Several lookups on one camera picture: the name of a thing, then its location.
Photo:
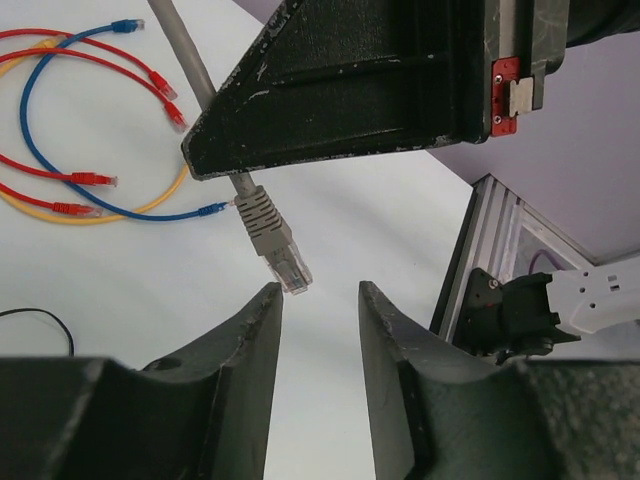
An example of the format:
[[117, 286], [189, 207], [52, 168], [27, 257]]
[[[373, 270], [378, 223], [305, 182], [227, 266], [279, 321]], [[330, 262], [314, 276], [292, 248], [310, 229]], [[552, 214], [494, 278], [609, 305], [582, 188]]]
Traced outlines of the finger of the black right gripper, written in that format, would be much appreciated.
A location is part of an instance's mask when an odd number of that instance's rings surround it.
[[482, 1], [285, 1], [182, 142], [208, 179], [479, 143]]

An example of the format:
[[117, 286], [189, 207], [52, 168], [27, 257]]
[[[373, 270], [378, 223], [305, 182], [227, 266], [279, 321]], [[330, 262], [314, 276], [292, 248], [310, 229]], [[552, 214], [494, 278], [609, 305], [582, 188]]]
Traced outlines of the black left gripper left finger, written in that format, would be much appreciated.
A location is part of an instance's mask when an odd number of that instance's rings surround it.
[[141, 370], [101, 357], [1, 362], [5, 479], [260, 479], [283, 292]]

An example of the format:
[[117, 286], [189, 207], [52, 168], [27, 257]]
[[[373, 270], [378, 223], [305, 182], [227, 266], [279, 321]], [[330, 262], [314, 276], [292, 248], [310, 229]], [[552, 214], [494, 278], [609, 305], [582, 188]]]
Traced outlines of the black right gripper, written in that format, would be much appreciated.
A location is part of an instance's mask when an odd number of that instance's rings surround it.
[[543, 107], [567, 49], [638, 30], [637, 1], [486, 1], [488, 134], [513, 135], [519, 117]]

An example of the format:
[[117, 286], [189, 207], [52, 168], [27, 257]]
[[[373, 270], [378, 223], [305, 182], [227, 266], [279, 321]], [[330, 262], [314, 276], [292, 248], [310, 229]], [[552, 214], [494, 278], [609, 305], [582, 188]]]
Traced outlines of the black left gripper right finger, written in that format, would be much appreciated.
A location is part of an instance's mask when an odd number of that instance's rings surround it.
[[635, 479], [635, 361], [496, 367], [403, 314], [370, 281], [358, 318], [379, 479]]

